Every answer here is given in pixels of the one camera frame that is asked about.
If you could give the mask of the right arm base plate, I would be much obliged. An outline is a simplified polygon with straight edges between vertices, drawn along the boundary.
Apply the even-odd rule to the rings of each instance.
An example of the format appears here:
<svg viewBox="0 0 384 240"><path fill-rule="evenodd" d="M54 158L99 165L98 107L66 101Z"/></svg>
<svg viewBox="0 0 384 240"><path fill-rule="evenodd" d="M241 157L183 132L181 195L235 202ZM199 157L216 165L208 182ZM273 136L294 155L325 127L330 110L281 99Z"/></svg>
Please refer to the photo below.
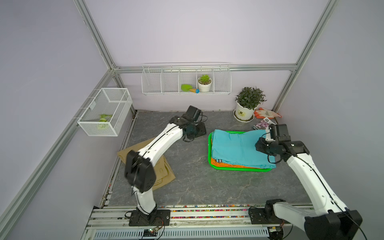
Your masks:
<svg viewBox="0 0 384 240"><path fill-rule="evenodd" d="M252 225L265 225L273 224L283 226L285 224L283 219L279 219L273 209L267 208L256 208L250 207L248 209L248 214L251 219Z"/></svg>

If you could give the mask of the orange pants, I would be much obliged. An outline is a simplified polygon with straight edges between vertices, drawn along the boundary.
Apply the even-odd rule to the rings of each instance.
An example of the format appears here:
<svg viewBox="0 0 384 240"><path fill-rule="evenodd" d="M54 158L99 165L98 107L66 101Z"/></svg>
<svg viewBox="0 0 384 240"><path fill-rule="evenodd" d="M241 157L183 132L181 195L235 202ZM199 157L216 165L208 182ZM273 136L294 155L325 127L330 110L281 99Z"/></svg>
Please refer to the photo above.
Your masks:
<svg viewBox="0 0 384 240"><path fill-rule="evenodd" d="M259 170L259 168L245 167L241 165L231 165L226 163L218 163L215 159L211 158L209 163L218 168L236 168L236 169L251 169L251 170Z"/></svg>

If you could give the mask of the teal pants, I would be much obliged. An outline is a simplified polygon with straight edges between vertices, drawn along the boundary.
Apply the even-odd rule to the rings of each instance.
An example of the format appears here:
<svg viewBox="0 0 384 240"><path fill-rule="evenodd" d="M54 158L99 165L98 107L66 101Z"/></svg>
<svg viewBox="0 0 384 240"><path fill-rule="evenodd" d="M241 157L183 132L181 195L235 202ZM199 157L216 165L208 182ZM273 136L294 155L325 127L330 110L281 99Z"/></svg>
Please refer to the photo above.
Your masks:
<svg viewBox="0 0 384 240"><path fill-rule="evenodd" d="M266 133L253 130L244 133L213 131L212 158L218 163L241 165L259 169L275 169L275 157L258 152L255 144Z"/></svg>

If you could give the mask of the green plastic basket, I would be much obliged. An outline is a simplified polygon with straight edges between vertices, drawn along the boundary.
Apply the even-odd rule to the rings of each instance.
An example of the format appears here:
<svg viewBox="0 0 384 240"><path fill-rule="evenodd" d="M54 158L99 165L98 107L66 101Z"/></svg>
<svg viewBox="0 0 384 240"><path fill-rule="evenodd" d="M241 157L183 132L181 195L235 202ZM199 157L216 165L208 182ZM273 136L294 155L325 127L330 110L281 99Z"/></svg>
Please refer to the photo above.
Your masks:
<svg viewBox="0 0 384 240"><path fill-rule="evenodd" d="M212 158L212 147L213 147L213 135L214 132L211 132L208 136L208 163L209 165L216 169L222 171L241 171L241 172L270 172L272 169L258 169L258 168L249 168L240 165L229 165L225 163L217 163L215 159Z"/></svg>

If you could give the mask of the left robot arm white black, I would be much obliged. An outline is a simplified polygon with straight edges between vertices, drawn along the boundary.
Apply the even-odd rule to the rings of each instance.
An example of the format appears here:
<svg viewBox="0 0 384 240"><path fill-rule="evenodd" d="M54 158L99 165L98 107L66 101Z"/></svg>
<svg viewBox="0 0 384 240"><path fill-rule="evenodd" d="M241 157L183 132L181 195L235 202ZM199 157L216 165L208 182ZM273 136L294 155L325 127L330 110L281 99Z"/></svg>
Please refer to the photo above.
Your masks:
<svg viewBox="0 0 384 240"><path fill-rule="evenodd" d="M176 141L192 142L195 138L206 134L203 112L189 106L182 116L171 118L165 129L145 147L127 153L125 178L137 199L137 212L145 218L154 217L157 204L153 197L153 186L156 181L155 165L160 157Z"/></svg>

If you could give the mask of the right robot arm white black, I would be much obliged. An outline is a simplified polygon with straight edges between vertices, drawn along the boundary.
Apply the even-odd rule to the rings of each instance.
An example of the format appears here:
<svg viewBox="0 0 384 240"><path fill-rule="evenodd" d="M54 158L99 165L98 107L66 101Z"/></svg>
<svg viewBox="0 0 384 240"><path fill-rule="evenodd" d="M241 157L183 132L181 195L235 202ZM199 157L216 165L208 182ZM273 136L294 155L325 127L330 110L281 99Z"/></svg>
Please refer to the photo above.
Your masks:
<svg viewBox="0 0 384 240"><path fill-rule="evenodd" d="M313 212L299 209L282 199L266 201L256 212L267 221L280 219L304 231L310 240L351 240L360 231L363 218L350 210L317 169L309 149L292 141L285 124L270 125L255 144L258 152L278 156L294 171L306 190Z"/></svg>

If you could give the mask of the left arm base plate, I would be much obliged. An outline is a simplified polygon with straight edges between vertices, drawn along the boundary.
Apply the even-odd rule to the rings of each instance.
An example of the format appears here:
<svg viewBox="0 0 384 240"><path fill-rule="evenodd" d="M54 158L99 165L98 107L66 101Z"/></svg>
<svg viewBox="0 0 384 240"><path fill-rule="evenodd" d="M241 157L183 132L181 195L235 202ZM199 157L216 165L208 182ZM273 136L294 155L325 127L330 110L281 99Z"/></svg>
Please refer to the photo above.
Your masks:
<svg viewBox="0 0 384 240"><path fill-rule="evenodd" d="M170 210L155 209L149 215L139 211L131 211L129 217L130 227L147 227L147 226L169 226L171 220Z"/></svg>

